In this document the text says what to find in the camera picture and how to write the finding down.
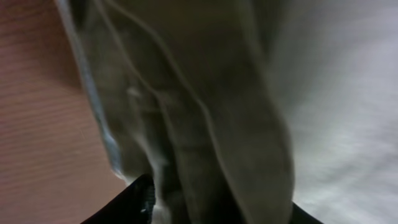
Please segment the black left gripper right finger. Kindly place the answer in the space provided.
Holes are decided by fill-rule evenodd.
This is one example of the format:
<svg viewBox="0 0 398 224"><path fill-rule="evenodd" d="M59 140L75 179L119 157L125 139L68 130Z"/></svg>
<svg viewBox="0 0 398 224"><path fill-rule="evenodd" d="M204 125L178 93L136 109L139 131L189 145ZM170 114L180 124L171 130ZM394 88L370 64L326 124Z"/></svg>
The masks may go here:
<svg viewBox="0 0 398 224"><path fill-rule="evenodd" d="M309 213L301 209L296 203L293 203L292 216L290 224L323 224Z"/></svg>

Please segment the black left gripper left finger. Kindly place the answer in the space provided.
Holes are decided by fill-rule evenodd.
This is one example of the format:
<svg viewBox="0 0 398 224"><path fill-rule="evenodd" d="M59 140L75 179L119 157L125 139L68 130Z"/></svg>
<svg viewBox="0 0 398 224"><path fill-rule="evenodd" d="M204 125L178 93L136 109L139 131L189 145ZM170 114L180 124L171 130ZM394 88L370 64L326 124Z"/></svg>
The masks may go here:
<svg viewBox="0 0 398 224"><path fill-rule="evenodd" d="M154 205L154 181L144 174L81 224L151 224Z"/></svg>

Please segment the khaki shorts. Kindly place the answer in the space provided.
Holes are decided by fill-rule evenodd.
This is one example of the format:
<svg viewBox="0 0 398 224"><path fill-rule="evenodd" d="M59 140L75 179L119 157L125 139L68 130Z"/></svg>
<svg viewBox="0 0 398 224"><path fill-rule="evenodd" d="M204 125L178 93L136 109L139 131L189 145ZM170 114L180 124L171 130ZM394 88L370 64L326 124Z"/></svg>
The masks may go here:
<svg viewBox="0 0 398 224"><path fill-rule="evenodd" d="M56 5L151 223L397 222L396 1Z"/></svg>

